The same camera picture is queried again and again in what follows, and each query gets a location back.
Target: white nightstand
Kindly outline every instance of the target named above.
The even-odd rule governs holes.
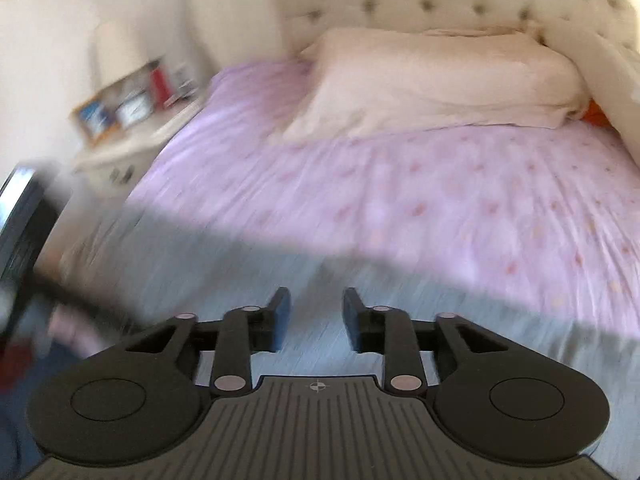
[[[171,138],[191,121],[204,105],[204,97],[155,112],[126,132],[114,134],[74,159],[94,191],[104,198],[126,198],[151,167]]]

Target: white wall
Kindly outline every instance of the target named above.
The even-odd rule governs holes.
[[[69,113],[95,92],[92,34],[112,18],[131,22],[150,55],[210,76],[186,0],[0,0],[0,184],[20,160],[68,164],[82,147]]]

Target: photo frame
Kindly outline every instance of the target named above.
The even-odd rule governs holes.
[[[72,112],[72,117],[84,133],[85,140],[90,146],[95,146],[118,130],[117,122],[99,96],[77,106]]]

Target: lamp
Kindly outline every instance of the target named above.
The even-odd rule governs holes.
[[[95,31],[100,88],[107,88],[149,63],[145,49],[126,24],[105,22]]]

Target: blue floor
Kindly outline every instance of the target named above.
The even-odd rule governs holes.
[[[41,454],[27,430],[25,407],[44,379],[75,362],[78,359],[66,348],[53,345],[46,358],[34,362],[11,390],[0,394],[0,480],[21,478],[40,461]]]

